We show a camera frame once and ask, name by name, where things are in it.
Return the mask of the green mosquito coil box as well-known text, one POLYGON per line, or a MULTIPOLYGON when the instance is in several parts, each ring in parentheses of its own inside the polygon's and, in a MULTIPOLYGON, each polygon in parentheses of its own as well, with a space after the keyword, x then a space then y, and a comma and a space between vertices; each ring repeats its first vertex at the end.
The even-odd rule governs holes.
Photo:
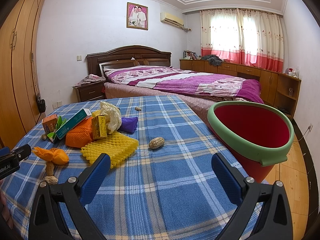
POLYGON ((62 118, 61 116, 57 117, 57 121, 55 123, 54 129, 52 132, 47 134, 48 139, 52 142, 52 143, 56 143, 57 141, 59 141, 59 138, 56 135, 57 130, 64 125, 67 122, 66 118, 62 118))

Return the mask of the orange cardboard box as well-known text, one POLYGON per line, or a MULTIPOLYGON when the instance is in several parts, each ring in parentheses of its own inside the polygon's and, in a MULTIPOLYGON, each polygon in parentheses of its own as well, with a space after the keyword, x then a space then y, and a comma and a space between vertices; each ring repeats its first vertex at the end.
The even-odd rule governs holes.
POLYGON ((58 120, 57 114, 52 114, 42 119, 41 124, 46 134, 54 132, 57 120, 58 120))

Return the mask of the orange foam net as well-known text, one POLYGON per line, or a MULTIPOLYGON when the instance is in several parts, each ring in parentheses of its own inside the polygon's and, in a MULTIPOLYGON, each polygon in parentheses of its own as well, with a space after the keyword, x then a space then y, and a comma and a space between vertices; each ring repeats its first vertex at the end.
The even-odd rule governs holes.
POLYGON ((68 147, 82 148, 92 141, 92 117, 89 117, 67 133, 65 144, 68 147))

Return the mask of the white teal medicine box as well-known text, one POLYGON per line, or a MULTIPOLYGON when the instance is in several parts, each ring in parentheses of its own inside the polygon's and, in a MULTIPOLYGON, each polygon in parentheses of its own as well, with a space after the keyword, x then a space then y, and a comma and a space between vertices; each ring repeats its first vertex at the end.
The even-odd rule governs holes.
POLYGON ((57 139, 62 139, 71 129, 77 126, 83 120, 91 116, 91 111, 87 108, 83 108, 77 113, 75 113, 70 119, 66 122, 63 121, 63 124, 55 132, 55 137, 57 139))

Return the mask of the small yellow box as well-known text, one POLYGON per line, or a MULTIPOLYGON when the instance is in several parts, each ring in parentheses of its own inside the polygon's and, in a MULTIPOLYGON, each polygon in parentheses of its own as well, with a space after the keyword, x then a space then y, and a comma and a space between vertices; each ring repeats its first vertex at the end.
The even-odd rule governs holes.
POLYGON ((92 119, 92 133, 94 140, 107 137, 107 124, 104 115, 97 115, 92 119))

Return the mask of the cream plastic bag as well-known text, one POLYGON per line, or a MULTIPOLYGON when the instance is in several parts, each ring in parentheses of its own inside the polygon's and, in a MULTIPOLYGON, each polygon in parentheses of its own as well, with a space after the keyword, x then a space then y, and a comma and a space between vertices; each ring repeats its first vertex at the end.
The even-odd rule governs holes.
POLYGON ((121 127, 121 112, 115 105, 101 101, 100 114, 105 116, 108 134, 112 134, 121 127))

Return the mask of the purple wrapper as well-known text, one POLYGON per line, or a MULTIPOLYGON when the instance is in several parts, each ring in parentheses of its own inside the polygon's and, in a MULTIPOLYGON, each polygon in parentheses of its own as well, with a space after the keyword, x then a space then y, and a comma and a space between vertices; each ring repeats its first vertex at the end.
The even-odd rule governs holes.
POLYGON ((137 117, 132 117, 132 118, 122 117, 119 131, 133 133, 137 129, 137 125, 138 125, 137 117))

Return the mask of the peanut at left edge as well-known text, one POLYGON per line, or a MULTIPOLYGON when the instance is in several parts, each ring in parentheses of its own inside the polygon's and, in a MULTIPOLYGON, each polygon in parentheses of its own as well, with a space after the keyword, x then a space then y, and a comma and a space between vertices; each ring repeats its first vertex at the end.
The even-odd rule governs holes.
POLYGON ((54 164, 52 162, 46 162, 46 176, 44 177, 44 181, 49 185, 56 185, 58 183, 58 179, 54 176, 54 164))

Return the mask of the wooden wardrobe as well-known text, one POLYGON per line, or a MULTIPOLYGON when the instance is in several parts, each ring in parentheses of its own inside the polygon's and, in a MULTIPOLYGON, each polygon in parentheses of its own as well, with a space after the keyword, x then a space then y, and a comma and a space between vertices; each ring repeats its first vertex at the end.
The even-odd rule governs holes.
POLYGON ((1 26, 1 148, 12 149, 40 113, 36 41, 44 0, 18 0, 1 26))

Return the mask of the black plug on wardrobe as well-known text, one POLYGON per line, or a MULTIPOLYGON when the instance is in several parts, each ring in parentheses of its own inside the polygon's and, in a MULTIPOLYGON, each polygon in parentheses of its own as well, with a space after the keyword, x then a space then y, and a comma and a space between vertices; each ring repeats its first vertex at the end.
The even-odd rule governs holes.
POLYGON ((36 104, 40 114, 46 111, 46 101, 43 98, 41 98, 40 93, 36 94, 36 104))

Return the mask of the red bucket green rim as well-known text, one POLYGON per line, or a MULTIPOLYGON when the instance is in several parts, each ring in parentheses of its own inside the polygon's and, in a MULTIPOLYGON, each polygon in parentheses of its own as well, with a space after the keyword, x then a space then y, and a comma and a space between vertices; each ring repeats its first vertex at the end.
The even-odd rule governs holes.
POLYGON ((255 102, 224 101, 209 108, 207 119, 217 139, 257 182, 274 165, 287 161, 294 129, 279 110, 255 102))

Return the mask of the folded cloth on nightstand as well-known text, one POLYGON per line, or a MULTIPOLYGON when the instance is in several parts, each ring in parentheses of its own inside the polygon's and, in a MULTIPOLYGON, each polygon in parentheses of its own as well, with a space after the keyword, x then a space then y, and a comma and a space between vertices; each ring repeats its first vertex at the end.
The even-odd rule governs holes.
POLYGON ((73 86, 73 88, 79 87, 79 86, 83 86, 83 85, 89 85, 92 83, 97 83, 97 82, 105 82, 105 78, 102 76, 97 76, 94 74, 89 74, 89 76, 83 78, 81 81, 79 81, 77 84, 75 84, 73 86))

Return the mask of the peanut near centre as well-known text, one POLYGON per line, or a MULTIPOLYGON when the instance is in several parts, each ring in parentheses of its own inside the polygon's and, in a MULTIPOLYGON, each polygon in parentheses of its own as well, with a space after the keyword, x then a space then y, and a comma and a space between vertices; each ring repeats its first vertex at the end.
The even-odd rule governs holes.
POLYGON ((165 143, 165 140, 163 137, 156 137, 150 140, 149 148, 152 150, 155 150, 162 147, 164 143, 165 143))

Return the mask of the wooden bed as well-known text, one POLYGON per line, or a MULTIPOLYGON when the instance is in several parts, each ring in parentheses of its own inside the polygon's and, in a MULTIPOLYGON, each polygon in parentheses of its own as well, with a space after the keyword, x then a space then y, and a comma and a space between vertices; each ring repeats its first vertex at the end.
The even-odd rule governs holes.
POLYGON ((108 99, 176 95, 204 122, 211 105, 220 101, 263 103, 255 79, 173 68, 169 52, 146 46, 88 54, 86 60, 91 73, 106 79, 108 99))

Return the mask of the red white curtains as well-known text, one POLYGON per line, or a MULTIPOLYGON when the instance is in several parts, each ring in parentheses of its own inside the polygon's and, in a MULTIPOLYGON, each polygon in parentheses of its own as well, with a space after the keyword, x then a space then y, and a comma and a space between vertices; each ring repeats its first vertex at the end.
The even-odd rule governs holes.
POLYGON ((282 72, 284 33, 278 14, 240 8, 200 11, 201 55, 282 72))

